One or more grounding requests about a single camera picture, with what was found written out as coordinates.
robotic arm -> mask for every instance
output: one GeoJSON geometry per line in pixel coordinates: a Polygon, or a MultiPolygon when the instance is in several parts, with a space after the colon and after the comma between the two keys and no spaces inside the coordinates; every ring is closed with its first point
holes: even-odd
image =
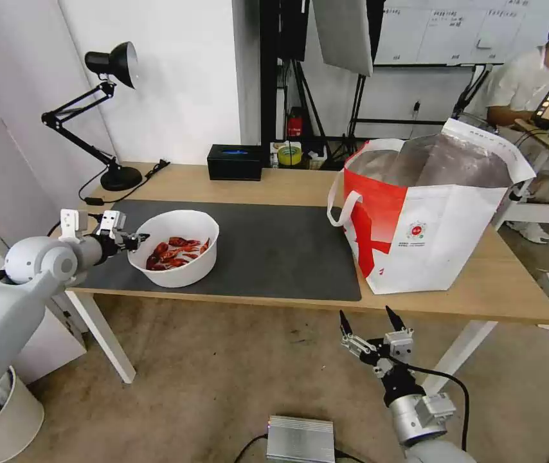
{"type": "Polygon", "coordinates": [[[119,251],[135,251],[148,238],[122,232],[125,219],[119,211],[105,211],[97,231],[84,236],[87,214],[63,209],[60,238],[32,237],[11,247],[0,270],[0,377],[43,320],[52,296],[81,283],[89,268],[119,251]]]}
{"type": "Polygon", "coordinates": [[[413,351],[414,330],[406,328],[388,306],[386,311],[395,330],[383,338],[368,341],[352,332],[345,314],[340,311],[341,344],[361,362],[373,367],[381,379],[386,389],[384,404],[391,412],[406,463],[476,463],[451,442],[437,440],[446,434],[446,421],[454,415],[455,405],[446,393],[428,396],[416,384],[406,366],[413,351]]]}

bag handle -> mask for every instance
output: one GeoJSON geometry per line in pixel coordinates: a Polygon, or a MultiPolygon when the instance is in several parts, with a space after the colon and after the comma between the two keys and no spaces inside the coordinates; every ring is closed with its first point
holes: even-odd
{"type": "Polygon", "coordinates": [[[350,216],[352,215],[352,210],[354,209],[354,205],[358,201],[362,201],[363,199],[361,194],[358,194],[353,190],[350,191],[350,193],[347,195],[347,198],[345,198],[345,203],[343,204],[343,209],[341,209],[341,215],[339,215],[339,220],[335,220],[335,218],[332,216],[332,205],[334,204],[334,197],[337,195],[337,191],[339,189],[339,182],[341,181],[342,174],[343,169],[337,172],[337,175],[334,178],[334,182],[330,187],[330,191],[328,192],[328,209],[326,211],[326,216],[328,217],[328,220],[330,221],[332,226],[343,226],[347,221],[349,221],[350,216]]]}

black desk lamp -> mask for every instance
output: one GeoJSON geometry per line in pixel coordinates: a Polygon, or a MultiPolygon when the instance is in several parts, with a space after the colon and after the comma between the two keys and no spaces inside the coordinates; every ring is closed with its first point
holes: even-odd
{"type": "Polygon", "coordinates": [[[101,176],[101,186],[104,189],[108,191],[128,190],[140,184],[141,173],[139,170],[133,167],[121,166],[118,164],[116,156],[112,156],[99,148],[89,145],[77,135],[65,129],[63,124],[114,96],[116,84],[109,80],[110,75],[116,76],[127,87],[135,88],[134,85],[138,79],[138,58],[135,48],[131,42],[124,42],[115,47],[110,53],[89,51],[86,53],[84,61],[86,67],[93,73],[98,74],[99,79],[103,82],[67,104],[44,113],[41,116],[41,120],[50,129],[57,131],[67,140],[72,141],[81,149],[88,151],[96,159],[107,165],[107,171],[101,176]],[[104,93],[101,98],[83,107],[70,108],[70,106],[98,91],[104,93]]]}

whiteboard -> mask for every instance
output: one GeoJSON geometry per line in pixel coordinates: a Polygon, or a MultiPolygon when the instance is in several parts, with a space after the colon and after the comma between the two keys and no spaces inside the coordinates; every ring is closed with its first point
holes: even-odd
{"type": "Polygon", "coordinates": [[[374,64],[498,64],[548,32],[549,0],[386,0],[374,64]]]}

lamp base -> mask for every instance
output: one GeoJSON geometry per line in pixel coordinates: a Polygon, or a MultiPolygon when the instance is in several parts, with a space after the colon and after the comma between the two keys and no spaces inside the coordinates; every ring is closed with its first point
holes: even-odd
{"type": "Polygon", "coordinates": [[[140,183],[141,172],[134,167],[113,165],[101,176],[101,186],[107,191],[128,190],[140,183]]]}

